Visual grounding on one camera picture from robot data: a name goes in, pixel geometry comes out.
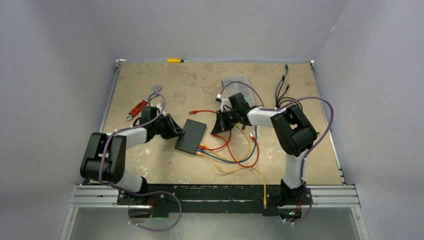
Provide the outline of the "black network switch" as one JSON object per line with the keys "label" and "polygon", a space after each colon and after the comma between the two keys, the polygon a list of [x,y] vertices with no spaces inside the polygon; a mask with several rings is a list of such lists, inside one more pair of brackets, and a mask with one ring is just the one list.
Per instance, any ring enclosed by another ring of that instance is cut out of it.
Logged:
{"label": "black network switch", "polygon": [[174,148],[187,154],[196,155],[206,127],[205,123],[187,119],[183,126],[184,134],[178,138]]}

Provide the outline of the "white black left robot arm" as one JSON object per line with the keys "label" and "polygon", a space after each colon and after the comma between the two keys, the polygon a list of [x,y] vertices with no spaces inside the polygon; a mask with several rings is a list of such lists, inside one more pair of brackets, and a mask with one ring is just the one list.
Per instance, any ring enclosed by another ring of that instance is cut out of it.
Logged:
{"label": "white black left robot arm", "polygon": [[92,133],[79,172],[84,179],[128,192],[132,201],[142,205],[149,199],[147,180],[126,169],[126,151],[148,143],[155,136],[169,140],[183,136],[185,131],[169,113],[163,114],[155,106],[143,107],[135,124],[110,133]]}

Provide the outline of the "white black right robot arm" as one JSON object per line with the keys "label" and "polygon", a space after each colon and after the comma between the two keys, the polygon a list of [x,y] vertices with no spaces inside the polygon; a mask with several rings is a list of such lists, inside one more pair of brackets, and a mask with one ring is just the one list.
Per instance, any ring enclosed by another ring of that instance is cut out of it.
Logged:
{"label": "white black right robot arm", "polygon": [[301,158],[317,139],[315,128],[295,104],[281,110],[265,110],[260,106],[250,106],[242,93],[230,96],[229,103],[231,110],[216,111],[216,122],[211,133],[215,135],[230,131],[236,124],[273,128],[286,153],[280,196],[284,202],[294,203],[305,190],[302,180],[305,171]]}

